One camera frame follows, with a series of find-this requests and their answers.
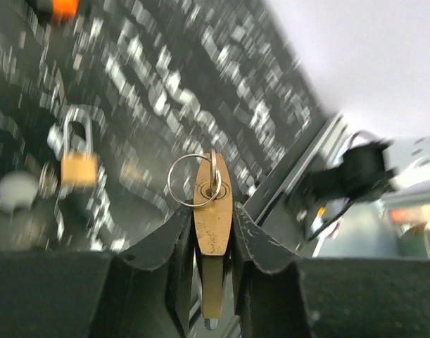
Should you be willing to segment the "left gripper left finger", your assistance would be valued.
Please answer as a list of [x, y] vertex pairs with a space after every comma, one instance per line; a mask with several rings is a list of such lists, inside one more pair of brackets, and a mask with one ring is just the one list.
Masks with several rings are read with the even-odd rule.
[[123, 253], [0, 253], [0, 337], [185, 337], [194, 234], [181, 207]]

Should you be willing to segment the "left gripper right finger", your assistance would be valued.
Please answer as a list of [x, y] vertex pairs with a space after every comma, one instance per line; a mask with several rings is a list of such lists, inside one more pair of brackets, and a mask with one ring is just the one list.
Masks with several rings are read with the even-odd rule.
[[301, 258], [233, 212], [244, 337], [430, 337], [430, 260]]

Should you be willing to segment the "large brass padlock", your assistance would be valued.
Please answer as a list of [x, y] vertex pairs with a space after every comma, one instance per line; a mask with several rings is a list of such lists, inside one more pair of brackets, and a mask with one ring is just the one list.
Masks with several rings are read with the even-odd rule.
[[205, 319], [219, 319], [227, 274], [228, 243], [232, 228], [233, 194], [226, 163], [210, 151], [196, 176], [194, 226], [196, 261], [201, 279], [201, 311]]

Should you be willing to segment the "small brass padlock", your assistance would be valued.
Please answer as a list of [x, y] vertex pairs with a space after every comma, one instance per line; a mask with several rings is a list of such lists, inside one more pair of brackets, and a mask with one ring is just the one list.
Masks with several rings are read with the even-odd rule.
[[[75, 150], [72, 145], [72, 123], [79, 123], [85, 131], [82, 146]], [[61, 184], [67, 187], [94, 187], [97, 181], [97, 158], [93, 152], [91, 116], [81, 108], [69, 108], [64, 116], [62, 128], [53, 125], [49, 129], [47, 143], [61, 155]]]

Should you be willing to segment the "orange black padlock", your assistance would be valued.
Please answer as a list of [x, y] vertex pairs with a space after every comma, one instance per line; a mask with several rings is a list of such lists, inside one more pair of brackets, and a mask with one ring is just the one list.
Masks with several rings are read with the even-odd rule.
[[55, 23], [66, 23], [78, 12], [79, 0], [37, 0], [32, 2], [35, 13], [41, 19]]

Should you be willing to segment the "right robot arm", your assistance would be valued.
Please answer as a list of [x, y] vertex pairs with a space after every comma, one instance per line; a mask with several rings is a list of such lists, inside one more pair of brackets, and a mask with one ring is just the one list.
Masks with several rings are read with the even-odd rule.
[[339, 165], [309, 171], [303, 187], [320, 206], [336, 200], [347, 206], [382, 200], [387, 208], [430, 204], [430, 136], [356, 146]]

